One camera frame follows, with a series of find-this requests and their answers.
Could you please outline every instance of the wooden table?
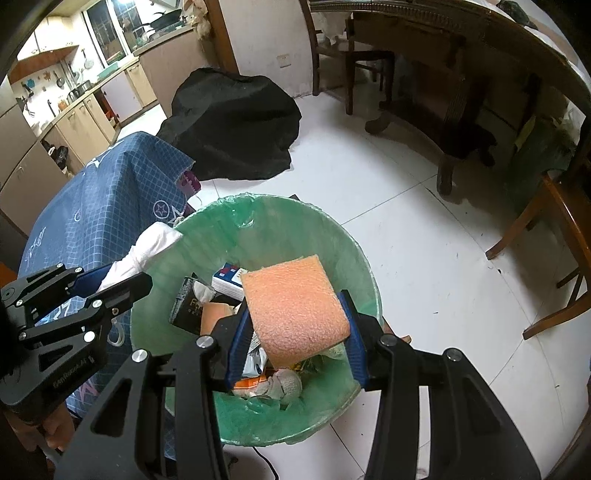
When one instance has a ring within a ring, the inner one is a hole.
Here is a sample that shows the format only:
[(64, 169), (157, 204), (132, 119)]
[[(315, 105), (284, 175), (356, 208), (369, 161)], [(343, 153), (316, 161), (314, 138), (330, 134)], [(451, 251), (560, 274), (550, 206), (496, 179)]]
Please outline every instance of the wooden table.
[(490, 68), (482, 63), (483, 48), (494, 48), (516, 58), (586, 115), (571, 161), (573, 168), (591, 149), (591, 95), (585, 81), (561, 53), (491, 8), (467, 0), (310, 1), (313, 12), (354, 12), (356, 41), (391, 50), (457, 77), (458, 87), (442, 121), (415, 105), (395, 102), (382, 103), (382, 115), (366, 124), (369, 133), (377, 134), (388, 126), (391, 115), (396, 115), (427, 134), (444, 153), (437, 173), (437, 190), (441, 194), (451, 192), (454, 165), (475, 149), (466, 139), (474, 136), (475, 120), (491, 79)]

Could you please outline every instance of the cabinet door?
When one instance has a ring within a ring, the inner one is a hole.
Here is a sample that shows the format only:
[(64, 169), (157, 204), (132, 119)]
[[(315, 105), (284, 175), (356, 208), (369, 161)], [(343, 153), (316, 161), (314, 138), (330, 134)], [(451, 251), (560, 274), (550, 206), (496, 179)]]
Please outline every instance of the cabinet door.
[(39, 53), (39, 47), (37, 46), (37, 39), (35, 38), (35, 32), (31, 34), (25, 44), (22, 46), (21, 51), (17, 54), (17, 60), (24, 60), (33, 55)]
[(115, 115), (117, 115), (119, 122), (128, 119), (142, 109), (142, 104), (125, 72), (118, 73), (105, 83), (101, 90)]
[(107, 117), (100, 107), (99, 102), (96, 101), (95, 96), (90, 95), (86, 100), (84, 100), (84, 104), (86, 105), (86, 108), (88, 108), (92, 118), (95, 120), (96, 125), (98, 125), (100, 128), (100, 131), (103, 132), (103, 135), (106, 137), (107, 141), (111, 143), (115, 137), (115, 129), (107, 120)]
[(10, 87), (8, 77), (5, 77), (0, 86), (0, 115), (4, 115), (16, 104), (17, 101), (15, 100), (12, 87)]
[(110, 142), (107, 141), (104, 133), (100, 130), (84, 103), (76, 107), (76, 115), (80, 117), (84, 131), (88, 135), (93, 153), (92, 157), (94, 158), (109, 148)]
[(84, 165), (109, 147), (83, 103), (67, 113), (56, 127)]
[(0, 189), (34, 143), (35, 134), (19, 107), (13, 106), (0, 117)]
[(44, 18), (35, 34), (40, 51), (56, 50), (74, 44), (74, 29), (69, 18)]
[(142, 106), (149, 105), (156, 100), (156, 94), (152, 90), (141, 64), (136, 63), (133, 67), (129, 68), (127, 75), (129, 75), (135, 91), (138, 92)]
[(26, 235), (67, 178), (36, 142), (0, 191), (0, 208)]

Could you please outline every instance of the kitchen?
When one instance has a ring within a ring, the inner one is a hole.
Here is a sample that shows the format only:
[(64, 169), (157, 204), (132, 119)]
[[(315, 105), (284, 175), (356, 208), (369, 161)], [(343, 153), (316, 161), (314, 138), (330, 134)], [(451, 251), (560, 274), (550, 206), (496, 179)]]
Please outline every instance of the kitchen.
[(217, 66), (204, 23), (191, 0), (64, 0), (41, 22), (0, 87), (2, 233), (26, 241), (122, 128), (146, 112), (171, 116), (187, 76)]

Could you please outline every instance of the trash can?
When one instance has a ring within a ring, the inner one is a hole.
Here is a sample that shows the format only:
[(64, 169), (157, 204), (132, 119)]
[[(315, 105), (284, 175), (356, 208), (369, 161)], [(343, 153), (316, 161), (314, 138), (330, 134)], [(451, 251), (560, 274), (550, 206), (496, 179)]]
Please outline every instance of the trash can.
[[(169, 324), (185, 276), (210, 279), (226, 262), (258, 270), (317, 254), (336, 292), (349, 290), (362, 313), (382, 321), (382, 304), (369, 263), (359, 245), (319, 208), (298, 200), (241, 194), (219, 199), (177, 227), (183, 238), (150, 265), (154, 286), (131, 312), (131, 342), (153, 355), (180, 349), (196, 337)], [(341, 415), (360, 391), (344, 348), (315, 357), (302, 373), (301, 397), (287, 408), (263, 397), (243, 399), (215, 393), (224, 443), (267, 446), (297, 443)], [(174, 389), (166, 408), (174, 414)]]

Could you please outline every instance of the wall socket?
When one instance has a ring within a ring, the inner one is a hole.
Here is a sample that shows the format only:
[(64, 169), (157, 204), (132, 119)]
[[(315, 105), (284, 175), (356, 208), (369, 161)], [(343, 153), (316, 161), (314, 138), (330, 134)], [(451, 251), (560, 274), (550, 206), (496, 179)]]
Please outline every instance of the wall socket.
[(279, 62), (279, 68), (281, 69), (284, 67), (288, 67), (289, 65), (291, 65), (291, 57), (288, 53), (278, 55), (277, 62)]

